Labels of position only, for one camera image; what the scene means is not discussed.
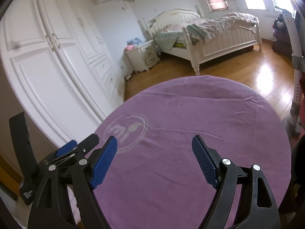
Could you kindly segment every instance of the purple cloth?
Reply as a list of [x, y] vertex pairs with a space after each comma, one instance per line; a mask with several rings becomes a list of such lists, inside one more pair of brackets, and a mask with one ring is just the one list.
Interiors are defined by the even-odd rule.
[[[155, 85], [116, 109], [96, 133], [98, 147], [110, 135], [118, 139], [118, 153], [94, 191], [113, 229], [199, 227], [215, 190], [192, 152], [196, 134], [236, 165], [260, 165], [278, 206], [291, 177], [289, 141], [274, 109], [252, 89], [224, 78]], [[239, 194], [240, 188], [227, 226]]]

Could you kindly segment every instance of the bedspread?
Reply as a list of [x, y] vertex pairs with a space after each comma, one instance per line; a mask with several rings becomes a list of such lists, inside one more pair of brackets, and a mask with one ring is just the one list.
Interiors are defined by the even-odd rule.
[[229, 13], [219, 19], [206, 20], [201, 18], [189, 23], [167, 25], [155, 35], [154, 39], [162, 51], [170, 51], [176, 41], [182, 40], [185, 43], [183, 27], [186, 27], [192, 43], [195, 45], [198, 41], [208, 42], [218, 33], [223, 33], [227, 29], [244, 27], [254, 30], [255, 23], [257, 23], [256, 17], [251, 14]]

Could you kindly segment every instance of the bed post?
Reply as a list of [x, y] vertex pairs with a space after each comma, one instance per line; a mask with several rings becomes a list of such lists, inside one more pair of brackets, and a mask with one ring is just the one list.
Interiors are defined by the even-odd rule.
[[192, 67], [196, 73], [196, 76], [199, 76], [199, 62], [198, 62], [198, 59], [196, 57], [196, 53], [194, 51], [194, 46], [192, 45], [192, 41], [190, 39], [190, 36], [186, 30], [185, 27], [182, 27], [182, 31], [183, 31], [183, 35], [184, 35], [184, 39], [186, 41], [186, 49], [190, 52], [190, 56], [191, 56], [191, 64], [192, 64]]
[[197, 14], [200, 15], [200, 18], [203, 18], [203, 17], [202, 17], [201, 10], [200, 10], [200, 8], [199, 8], [199, 6], [198, 6], [197, 4], [195, 5], [195, 8], [196, 8], [196, 10], [197, 10]]
[[258, 18], [256, 17], [255, 20], [257, 21], [257, 23], [256, 23], [256, 40], [258, 42], [258, 45], [260, 46], [260, 51], [261, 51], [262, 50], [262, 36], [260, 35], [260, 26], [259, 26]]
[[148, 31], [148, 33], [150, 35], [150, 38], [153, 40], [153, 34], [151, 33], [151, 30], [150, 30], [149, 26], [147, 25], [147, 22], [146, 22], [146, 20], [144, 18], [143, 18], [143, 21], [144, 21], [146, 29], [147, 29], [147, 31]]

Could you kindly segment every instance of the white wardrobe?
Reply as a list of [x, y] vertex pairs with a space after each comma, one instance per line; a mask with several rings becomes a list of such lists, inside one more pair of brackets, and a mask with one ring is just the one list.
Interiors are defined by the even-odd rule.
[[83, 0], [13, 0], [0, 52], [19, 102], [58, 147], [82, 141], [123, 103], [124, 79]]

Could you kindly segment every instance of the drawer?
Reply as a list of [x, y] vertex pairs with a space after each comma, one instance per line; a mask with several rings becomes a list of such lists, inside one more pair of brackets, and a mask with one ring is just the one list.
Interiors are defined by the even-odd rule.
[[158, 58], [157, 55], [155, 54], [155, 55], [152, 55], [150, 58], [146, 59], [145, 61], [146, 61], [147, 65], [148, 65], [148, 67], [152, 67], [152, 66], [154, 66], [156, 63], [159, 62], [159, 58]]
[[143, 59], [148, 59], [155, 54], [156, 54], [156, 52], [154, 49], [148, 50], [147, 52], [143, 53]]
[[115, 75], [115, 73], [112, 69], [109, 69], [109, 71], [106, 74], [105, 79], [103, 80], [102, 84], [104, 85], [107, 92], [111, 96], [113, 96], [114, 87], [115, 87], [117, 82], [118, 82], [118, 77]]
[[104, 75], [107, 73], [109, 69], [109, 62], [106, 56], [100, 58], [99, 60], [90, 64], [93, 68], [94, 72], [99, 76], [100, 79], [104, 78]]
[[144, 54], [145, 52], [147, 52], [149, 50], [153, 50], [153, 49], [155, 49], [155, 48], [153, 47], [152, 43], [149, 43], [149, 44], [146, 44], [146, 45], [140, 47], [140, 51], [142, 54]]
[[117, 106], [122, 105], [124, 102], [124, 89], [125, 89], [125, 82], [119, 81], [118, 87], [115, 90], [115, 94], [116, 94], [115, 100]]

